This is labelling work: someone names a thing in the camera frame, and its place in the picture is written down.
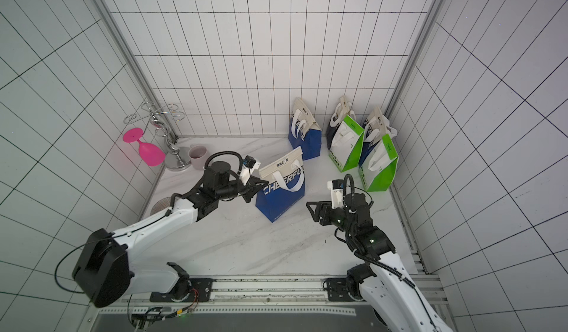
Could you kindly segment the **blue Cheerful bag front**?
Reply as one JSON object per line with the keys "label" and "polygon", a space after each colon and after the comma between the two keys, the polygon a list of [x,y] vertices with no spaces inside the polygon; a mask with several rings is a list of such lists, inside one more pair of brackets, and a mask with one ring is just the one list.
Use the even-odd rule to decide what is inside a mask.
{"label": "blue Cheerful bag front", "polygon": [[273,223],[305,195],[302,149],[297,147],[261,167],[259,174],[260,179],[267,181],[268,185],[257,193],[255,206]]}

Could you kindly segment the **blue cheerful bag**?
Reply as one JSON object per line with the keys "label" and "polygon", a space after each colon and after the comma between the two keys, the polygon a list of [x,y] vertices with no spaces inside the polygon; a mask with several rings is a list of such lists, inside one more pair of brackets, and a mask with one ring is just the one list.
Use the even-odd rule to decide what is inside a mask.
{"label": "blue cheerful bag", "polygon": [[322,129],[301,98],[296,98],[292,106],[288,141],[293,149],[301,148],[303,160],[320,156]]}
{"label": "blue cheerful bag", "polygon": [[259,174],[260,179],[267,181],[268,185],[257,193],[255,206],[273,223],[305,195],[302,149],[297,147],[261,167]]}

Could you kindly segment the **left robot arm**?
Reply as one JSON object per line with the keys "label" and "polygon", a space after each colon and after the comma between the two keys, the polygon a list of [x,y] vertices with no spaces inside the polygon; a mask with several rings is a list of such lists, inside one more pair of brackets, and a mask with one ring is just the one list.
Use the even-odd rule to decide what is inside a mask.
{"label": "left robot arm", "polygon": [[153,263],[148,250],[176,231],[204,219],[224,200],[246,202],[267,185],[253,175],[260,164],[247,156],[239,172],[224,161],[207,164],[204,174],[187,193],[174,193],[168,206],[145,220],[114,232],[101,228],[87,239],[72,278],[97,308],[107,307],[126,294],[160,293],[175,302],[192,291],[189,274],[173,258]]}

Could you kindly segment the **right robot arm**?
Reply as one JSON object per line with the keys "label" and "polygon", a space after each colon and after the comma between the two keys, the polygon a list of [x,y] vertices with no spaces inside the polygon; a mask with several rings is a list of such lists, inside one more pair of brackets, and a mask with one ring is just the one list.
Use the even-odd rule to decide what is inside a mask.
{"label": "right robot arm", "polygon": [[373,224],[364,194],[347,195],[341,205],[306,203],[314,222],[334,225],[343,243],[363,263],[347,272],[352,299],[369,303],[389,331],[450,331],[408,274],[388,236]]}

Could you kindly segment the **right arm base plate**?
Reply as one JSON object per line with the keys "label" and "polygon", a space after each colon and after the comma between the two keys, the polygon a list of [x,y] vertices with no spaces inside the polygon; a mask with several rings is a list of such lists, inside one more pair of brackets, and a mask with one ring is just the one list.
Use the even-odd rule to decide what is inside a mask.
{"label": "right arm base plate", "polygon": [[359,284],[352,277],[328,278],[322,284],[330,302],[362,302]]}

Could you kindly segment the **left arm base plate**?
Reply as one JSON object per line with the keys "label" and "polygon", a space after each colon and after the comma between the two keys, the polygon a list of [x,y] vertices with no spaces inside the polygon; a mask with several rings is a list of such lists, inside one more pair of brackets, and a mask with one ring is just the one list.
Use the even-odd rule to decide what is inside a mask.
{"label": "left arm base plate", "polygon": [[149,301],[190,303],[197,299],[198,302],[208,302],[213,282],[211,278],[190,278],[187,281],[178,282],[168,293],[152,292]]}

